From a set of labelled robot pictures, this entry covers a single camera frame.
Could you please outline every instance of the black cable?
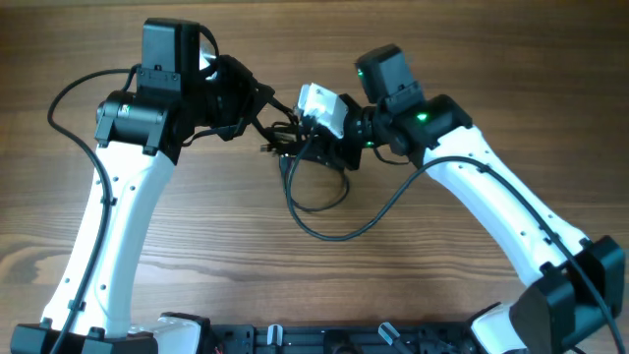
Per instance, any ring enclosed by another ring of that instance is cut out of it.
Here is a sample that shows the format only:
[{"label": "black cable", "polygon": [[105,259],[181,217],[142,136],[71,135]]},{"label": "black cable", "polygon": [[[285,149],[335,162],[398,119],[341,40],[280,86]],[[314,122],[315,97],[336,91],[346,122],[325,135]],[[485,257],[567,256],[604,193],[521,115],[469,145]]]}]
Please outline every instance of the black cable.
[{"label": "black cable", "polygon": [[214,128],[214,129],[207,129],[207,130],[198,132],[194,134],[193,137],[189,141],[181,143],[181,146],[182,148],[187,148],[190,145],[192,145],[193,141],[195,141],[198,138],[208,137],[208,136],[221,134],[221,133],[234,132],[236,131],[237,127],[238,126],[226,126],[226,127],[220,127],[220,128]]},{"label": "black cable", "polygon": [[270,144],[274,144],[275,142],[277,142],[277,139],[275,138],[275,136],[271,134],[270,132],[266,131],[264,127],[262,127],[257,117],[252,119],[252,125],[254,126],[254,128],[256,128],[257,132],[260,135],[262,135]]},{"label": "black cable", "polygon": [[268,102],[268,104],[273,106],[278,111],[284,113],[286,117],[288,117],[288,120],[291,122],[291,124],[294,124],[294,125],[299,124],[299,120],[297,119],[297,116],[295,115],[295,113],[293,113],[293,110],[291,110],[290,108],[282,104],[280,101],[277,100],[277,98],[272,97],[271,100]]},{"label": "black cable", "polygon": [[131,81],[134,79],[134,75],[136,74],[138,69],[141,68],[141,67],[142,67],[142,64],[136,64],[136,65],[131,67],[131,71],[129,72],[129,76],[127,77],[127,81],[125,82],[125,85],[122,87],[123,91],[127,91],[127,89],[129,89],[129,87],[131,86]]},{"label": "black cable", "polygon": [[405,164],[409,164],[411,163],[411,161],[392,161],[392,160],[387,160],[386,158],[382,157],[382,155],[380,154],[380,151],[377,150],[377,147],[373,148],[373,154],[375,155],[375,157],[377,159],[379,159],[380,161],[384,162],[384,163],[388,163],[388,164],[392,164],[392,165],[396,165],[396,166],[400,166],[400,165],[405,165]]},{"label": "black cable", "polygon": [[[288,175],[284,169],[282,168],[282,158],[290,158],[290,157],[284,157],[284,156],[280,156],[279,157],[279,173],[282,176],[282,186],[284,188],[284,194],[286,194],[286,176]],[[339,174],[341,175],[342,178],[342,188],[343,188],[343,194],[334,202],[332,202],[331,204],[327,205],[327,206],[320,206],[320,207],[306,207],[306,206],[302,206],[299,203],[297,203],[297,201],[293,200],[293,204],[295,205],[295,207],[301,211],[305,211],[305,212],[319,212],[319,211],[324,211],[324,210],[329,210],[332,209],[333,207],[336,207],[338,205],[340,205],[341,203],[343,203],[343,201],[345,201],[345,199],[347,198],[347,196],[350,194],[350,179],[347,177],[347,175],[345,174],[345,172],[343,172],[342,170],[338,170]]]},{"label": "black cable", "polygon": [[[81,138],[77,137],[76,135],[68,131],[67,129],[57,124],[53,119],[53,113],[55,111],[55,108],[57,107],[57,104],[59,104],[59,101],[61,101],[61,98],[63,98],[63,96],[65,96],[71,89],[75,88],[81,83],[84,83],[87,80],[90,80],[99,76],[103,76],[103,75],[129,74],[129,77],[127,78],[127,83],[130,85],[134,72],[135,71],[132,71],[129,69],[111,69],[111,70],[103,70],[103,71],[86,75],[74,81],[73,83],[67,85],[63,90],[61,90],[61,92],[59,92],[59,94],[57,94],[57,96],[52,100],[52,103],[50,103],[50,107],[48,108],[48,124],[50,124],[50,126],[54,130],[56,130],[57,132],[63,134],[64,136],[68,137],[70,140],[75,142],[75,144],[77,144],[86,153],[87,157],[89,157],[89,160],[91,160],[91,163],[94,165],[94,168],[96,169],[96,172],[98,173],[98,178],[100,178],[100,184],[102,186],[102,196],[103,196],[102,214],[100,216],[100,224],[98,225],[98,233],[96,235],[96,240],[94,241],[94,247],[91,250],[91,254],[89,255],[89,259],[86,265],[86,271],[83,274],[81,283],[79,283],[79,288],[77,289],[77,294],[70,308],[70,312],[68,313],[68,318],[66,318],[66,322],[61,328],[61,331],[59,332],[59,336],[57,337],[55,344],[50,350],[51,354],[56,354],[61,349],[63,340],[68,334],[68,332],[70,331],[70,327],[72,327],[75,317],[77,316],[77,313],[81,308],[81,302],[83,301],[86,295],[86,290],[89,284],[89,279],[91,278],[91,274],[93,273],[93,269],[96,264],[96,259],[98,258],[98,255],[100,254],[100,249],[102,248],[102,243],[105,239],[105,234],[107,231],[107,224],[109,223],[109,214],[111,211],[111,200],[112,200],[111,183],[109,182],[109,176],[107,175],[107,170],[102,165],[102,162],[100,162],[100,159],[98,158],[98,156],[96,156],[96,154],[91,150],[91,148],[87,146],[87,144],[84,141],[81,140]],[[123,90],[128,89],[129,85],[125,85],[123,87]]]},{"label": "black cable", "polygon": [[271,124],[271,128],[275,128],[277,126],[282,126],[282,127],[294,127],[293,124],[291,123],[286,123],[286,122],[273,122]]},{"label": "black cable", "polygon": [[515,197],[515,199],[517,199],[518,202],[520,202],[520,204],[522,204],[522,206],[529,212],[529,214],[540,225],[540,228],[548,235],[548,238],[550,239],[550,241],[552,241],[557,246],[557,249],[559,249],[559,251],[563,254],[563,256],[566,258],[568,263],[579,273],[579,277],[581,277],[581,279],[583,279],[586,287],[588,288],[588,291],[590,291],[590,293],[594,297],[595,301],[597,302],[597,305],[599,306],[600,310],[602,311],[603,317],[605,318],[607,324],[609,325],[609,329],[611,330],[611,335],[613,336],[614,342],[616,344],[616,348],[618,349],[618,353],[621,353],[621,354],[625,353],[625,348],[624,348],[624,345],[622,343],[622,336],[620,335],[620,331],[618,330],[618,326],[616,325],[616,322],[613,319],[613,316],[611,315],[611,312],[609,311],[609,308],[605,304],[604,300],[602,299],[602,297],[599,294],[599,292],[598,292],[597,288],[595,287],[595,285],[592,283],[590,278],[585,274],[585,272],[583,271],[581,266],[575,260],[574,256],[572,256],[570,251],[563,244],[563,242],[561,241],[559,236],[554,231],[552,231],[552,229],[550,229],[550,226],[548,226],[548,224],[545,222],[545,220],[542,218],[542,216],[538,213],[538,211],[535,210],[535,208],[533,206],[531,206],[531,204],[526,200],[526,198],[524,198],[524,196],[522,196],[522,194],[515,187],[513,187],[513,185],[511,185],[511,183],[509,181],[507,181],[499,173],[497,173],[496,171],[491,169],[491,167],[489,167],[488,165],[485,165],[485,164],[483,164],[483,163],[481,163],[481,162],[479,162],[477,160],[474,160],[473,158],[464,157],[464,156],[446,156],[446,157],[436,158],[436,159],[434,159],[434,160],[432,160],[430,162],[427,162],[422,167],[420,167],[417,171],[415,171],[415,172],[413,172],[413,174],[411,174],[411,176],[406,180],[406,182],[404,182],[404,184],[402,184],[400,189],[397,192],[395,192],[395,194],[389,200],[389,202],[387,202],[387,204],[378,212],[378,214],[375,216],[374,219],[372,219],[370,222],[368,222],[363,227],[361,227],[360,229],[358,229],[358,230],[356,230],[354,232],[350,232],[350,233],[348,233],[348,234],[346,234],[344,236],[333,237],[333,236],[322,235],[322,234],[320,234],[320,233],[310,229],[302,221],[302,219],[299,218],[299,216],[295,212],[295,208],[294,208],[293,204],[291,203],[291,201],[292,201],[291,187],[292,187],[292,184],[293,184],[293,178],[295,176],[295,170],[297,169],[297,165],[299,164],[299,161],[303,158],[304,154],[306,153],[306,150],[308,150],[308,148],[311,146],[311,144],[313,142],[313,136],[314,135],[315,134],[310,134],[306,144],[304,145],[304,148],[302,148],[302,150],[295,157],[295,161],[293,162],[293,165],[291,166],[291,169],[290,169],[290,172],[289,172],[289,175],[288,175],[288,181],[286,183],[286,200],[287,200],[288,210],[290,211],[291,215],[293,216],[293,218],[295,219],[297,224],[304,231],[306,231],[309,235],[314,236],[314,237],[318,238],[319,240],[323,240],[323,241],[347,241],[347,240],[351,240],[351,239],[353,239],[353,238],[355,238],[357,236],[360,236],[365,231],[367,231],[370,228],[372,228],[378,221],[380,221],[382,219],[382,217],[389,211],[389,209],[395,204],[395,202],[397,202],[397,200],[404,193],[404,191],[406,191],[406,189],[411,185],[411,183],[417,177],[419,177],[422,173],[426,172],[426,170],[428,170],[429,168],[431,168],[431,167],[433,167],[433,166],[435,166],[437,164],[440,164],[440,163],[453,162],[453,161],[465,162],[465,163],[472,164],[472,165],[476,166],[479,169],[480,172],[488,173],[491,177],[493,177],[496,181],[498,181],[498,183],[500,183],[504,188],[506,188],[507,191],[509,191],[509,193],[511,193],[513,195],[513,197]]}]

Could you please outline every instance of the black metal base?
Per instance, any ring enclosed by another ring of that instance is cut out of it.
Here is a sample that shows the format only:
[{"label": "black metal base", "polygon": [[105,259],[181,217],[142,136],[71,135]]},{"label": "black metal base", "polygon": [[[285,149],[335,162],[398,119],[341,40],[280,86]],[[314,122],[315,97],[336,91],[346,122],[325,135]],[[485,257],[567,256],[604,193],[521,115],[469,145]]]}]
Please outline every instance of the black metal base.
[{"label": "black metal base", "polygon": [[[419,354],[478,353],[467,336],[466,323],[430,323],[399,326],[400,340]],[[377,326],[285,327],[281,345],[267,345],[268,327],[252,325],[212,325],[201,342],[198,354],[324,354],[323,338],[330,330],[344,330],[361,354],[397,354],[378,334]],[[48,353],[59,332],[39,324],[19,324],[11,338],[11,353]],[[107,340],[69,334],[63,353],[156,354],[157,343],[150,333]]]},{"label": "black metal base", "polygon": [[[399,326],[401,340],[413,353],[450,354],[477,353],[474,342],[467,339],[466,323],[430,323]],[[267,345],[267,327],[251,325],[213,325],[212,331],[223,354],[324,354],[323,337],[329,330],[344,330],[363,354],[397,354],[371,327],[285,327],[282,345]]]}]

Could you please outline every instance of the wood grain surface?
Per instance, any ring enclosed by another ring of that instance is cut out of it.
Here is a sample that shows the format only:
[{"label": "wood grain surface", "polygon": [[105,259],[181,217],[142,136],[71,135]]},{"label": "wood grain surface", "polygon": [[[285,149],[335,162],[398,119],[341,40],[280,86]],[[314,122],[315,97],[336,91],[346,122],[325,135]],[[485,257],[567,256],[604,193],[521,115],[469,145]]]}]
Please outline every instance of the wood grain surface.
[{"label": "wood grain surface", "polygon": [[[0,352],[14,325],[39,320],[72,250],[92,167],[45,122],[67,83],[140,61],[148,17],[199,21],[293,104],[303,83],[366,104],[353,70],[395,42],[427,96],[448,93],[503,161],[593,239],[629,247],[629,11],[623,2],[262,2],[0,10]],[[72,91],[56,119],[93,142],[97,104],[124,82]],[[265,124],[281,119],[265,109]],[[216,324],[412,323],[465,320],[523,290],[510,263],[467,210],[420,178],[370,232],[330,244],[290,217],[277,160],[250,129],[182,152],[144,243],[134,320],[163,311]],[[352,192],[305,221],[341,234],[382,207],[412,167],[366,151]],[[323,203],[338,176],[304,166],[296,198]],[[629,337],[626,315],[618,320]],[[608,330],[583,343],[613,352]]]}]

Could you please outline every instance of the black joint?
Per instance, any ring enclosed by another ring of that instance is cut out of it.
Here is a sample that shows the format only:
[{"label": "black joint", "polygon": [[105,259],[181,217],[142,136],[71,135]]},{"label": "black joint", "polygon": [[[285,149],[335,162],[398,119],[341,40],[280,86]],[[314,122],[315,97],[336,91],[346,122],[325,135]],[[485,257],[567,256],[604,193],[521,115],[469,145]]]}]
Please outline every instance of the black joint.
[{"label": "black joint", "polygon": [[101,327],[91,327],[87,333],[88,338],[103,340],[105,338],[105,329]]},{"label": "black joint", "polygon": [[583,248],[588,248],[592,245],[592,240],[590,240],[589,238],[582,238],[581,240],[579,240],[579,245],[583,246]]},{"label": "black joint", "polygon": [[[103,204],[104,201],[105,201],[104,198],[100,197],[100,203]],[[118,203],[118,198],[112,199],[111,202],[109,203],[109,205],[114,207],[116,205],[116,203]]]},{"label": "black joint", "polygon": [[52,328],[52,319],[43,318],[39,323],[40,328],[51,329]]},{"label": "black joint", "polygon": [[546,262],[542,266],[540,266],[540,271],[542,274],[547,274],[549,270],[553,269],[554,265],[551,262]]},{"label": "black joint", "polygon": [[68,309],[70,310],[77,310],[77,311],[85,311],[86,310],[86,302],[82,301],[81,304],[75,308],[75,301],[74,300],[70,300],[68,302]]},{"label": "black joint", "polygon": [[487,173],[491,171],[491,167],[488,164],[483,164],[481,167],[477,168],[480,173]]},{"label": "black joint", "polygon": [[[543,277],[509,309],[509,320],[531,353],[563,353],[604,325],[592,291],[599,292],[613,317],[620,314],[625,288],[622,248],[602,238],[574,258],[576,265],[541,266]],[[577,266],[585,276],[577,274]],[[585,284],[585,277],[595,290]]]}]

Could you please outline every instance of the white arm segment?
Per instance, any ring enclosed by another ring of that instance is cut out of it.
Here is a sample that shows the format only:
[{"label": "white arm segment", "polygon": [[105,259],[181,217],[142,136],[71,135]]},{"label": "white arm segment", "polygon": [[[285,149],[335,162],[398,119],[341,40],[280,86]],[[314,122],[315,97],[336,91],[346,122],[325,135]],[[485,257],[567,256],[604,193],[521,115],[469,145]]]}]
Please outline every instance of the white arm segment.
[{"label": "white arm segment", "polygon": [[[438,157],[466,156],[488,163],[502,175],[561,237],[571,254],[583,250],[579,243],[587,236],[552,212],[505,166],[475,126],[459,127],[439,138],[439,146],[426,149],[424,163]],[[560,266],[566,261],[559,249],[544,240],[547,236],[531,214],[499,182],[477,167],[464,162],[445,162],[428,169],[428,174],[454,194],[483,225],[513,264],[520,280],[529,286],[542,277],[546,262]]]},{"label": "white arm segment", "polygon": [[[143,147],[111,142],[96,154],[111,180],[113,197],[107,234],[87,287],[85,310],[78,313],[70,332],[86,335],[92,326],[105,329],[105,337],[127,336],[131,324],[131,295],[150,217],[174,170],[163,153],[145,155]],[[68,317],[93,248],[102,212],[102,186],[94,173],[86,212],[63,278],[42,318],[60,330]]]}]

